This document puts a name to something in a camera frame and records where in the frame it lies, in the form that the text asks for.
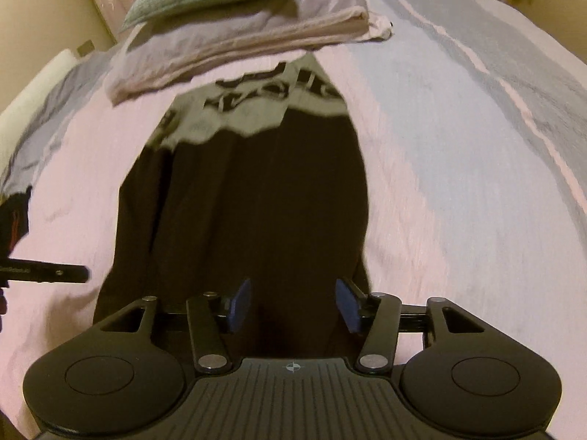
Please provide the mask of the grey and black TJC sweater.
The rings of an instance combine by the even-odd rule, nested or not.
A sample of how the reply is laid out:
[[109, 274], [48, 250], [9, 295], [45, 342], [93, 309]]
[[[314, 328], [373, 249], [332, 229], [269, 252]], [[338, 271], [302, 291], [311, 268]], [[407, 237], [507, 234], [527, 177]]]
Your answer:
[[351, 356], [335, 283], [368, 284], [364, 163], [346, 103], [312, 54], [178, 95], [119, 190], [95, 321], [252, 288], [233, 356]]

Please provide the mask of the pink grey bedspread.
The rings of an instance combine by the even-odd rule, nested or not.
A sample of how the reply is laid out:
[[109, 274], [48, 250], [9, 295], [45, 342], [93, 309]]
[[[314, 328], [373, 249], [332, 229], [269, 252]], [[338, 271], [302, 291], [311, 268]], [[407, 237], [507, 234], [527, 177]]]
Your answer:
[[[367, 0], [384, 42], [317, 54], [357, 125], [369, 183], [371, 286], [420, 304], [443, 296], [557, 369], [558, 439], [586, 435], [586, 67], [496, 0]], [[37, 426], [31, 363], [91, 323], [112, 266], [119, 187], [185, 84], [113, 105], [116, 51], [57, 88], [62, 119], [33, 184], [15, 255], [87, 265], [85, 285], [15, 283], [1, 333], [1, 410]]]

